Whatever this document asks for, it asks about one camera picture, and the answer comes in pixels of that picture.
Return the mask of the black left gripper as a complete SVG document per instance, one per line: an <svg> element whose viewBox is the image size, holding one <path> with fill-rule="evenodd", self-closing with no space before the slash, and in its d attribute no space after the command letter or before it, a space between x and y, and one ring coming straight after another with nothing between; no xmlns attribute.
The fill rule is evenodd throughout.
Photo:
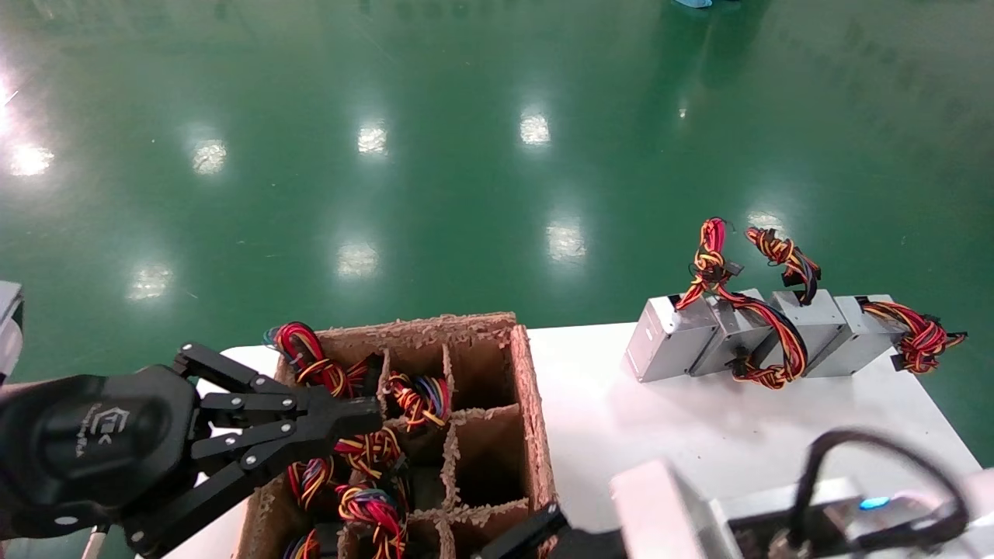
<svg viewBox="0 0 994 559"><path fill-rule="evenodd" d="M291 464L383 425L375 398L289 386L198 343L175 371L3 384L2 536L117 524L134 553L165 556ZM221 392L201 396L184 377ZM237 438L251 445L198 484L191 450L208 422L253 427Z"/></svg>

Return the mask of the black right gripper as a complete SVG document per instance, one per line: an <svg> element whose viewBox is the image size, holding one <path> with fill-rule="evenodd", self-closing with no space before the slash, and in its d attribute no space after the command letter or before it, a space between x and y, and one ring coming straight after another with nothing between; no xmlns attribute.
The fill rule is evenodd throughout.
<svg viewBox="0 0 994 559"><path fill-rule="evenodd" d="M569 527L558 503L508 529L475 553L476 558L524 558ZM568 529L558 537L560 558L628 558L621 531L589 532Z"/></svg>

